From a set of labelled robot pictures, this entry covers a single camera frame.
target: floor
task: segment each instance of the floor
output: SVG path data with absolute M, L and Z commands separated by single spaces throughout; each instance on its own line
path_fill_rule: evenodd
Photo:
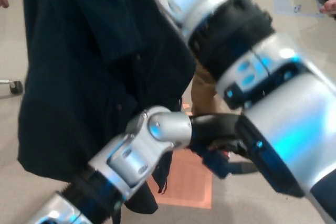
M 24 80 L 27 69 L 22 0 L 9 0 L 10 8 L 0 9 L 0 73 L 4 78 Z M 289 33 L 312 60 L 336 81 L 336 22 L 327 17 L 286 16 L 275 12 L 274 0 L 254 0 L 274 17 L 274 27 Z M 303 12 L 316 6 L 314 0 L 293 0 Z M 184 100 L 190 103 L 189 91 Z M 17 224 L 36 209 L 62 183 L 36 177 L 16 162 L 17 113 L 20 97 L 11 97 L 0 87 L 0 220 Z M 259 174 L 212 179 L 208 205 L 181 207 L 160 205 L 152 216 L 125 210 L 123 224 L 322 224 L 306 200 L 277 195 Z

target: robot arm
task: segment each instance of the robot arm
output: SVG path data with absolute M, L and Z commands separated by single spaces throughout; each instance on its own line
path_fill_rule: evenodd
M 336 88 L 250 0 L 156 0 L 217 82 L 236 133 L 275 191 L 336 222 Z
M 156 2 L 229 107 L 243 108 L 235 134 L 274 190 L 307 197 L 326 223 L 335 224 L 334 84 L 250 0 Z M 163 153 L 205 137 L 199 132 L 216 123 L 199 127 L 207 119 L 162 107 L 143 112 L 26 224 L 103 223 L 146 181 Z

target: khaki trousers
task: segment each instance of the khaki trousers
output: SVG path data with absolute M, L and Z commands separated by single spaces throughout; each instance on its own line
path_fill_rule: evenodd
M 197 62 L 191 87 L 193 115 L 231 112 L 215 89 L 216 83 L 214 79 L 209 72 Z

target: black jacket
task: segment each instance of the black jacket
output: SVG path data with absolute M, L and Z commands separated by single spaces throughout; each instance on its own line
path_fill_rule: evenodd
M 24 12 L 18 160 L 27 171 L 68 182 L 135 114 L 181 108 L 195 61 L 153 0 L 24 0 Z M 161 189 L 170 162 L 171 153 L 153 174 Z

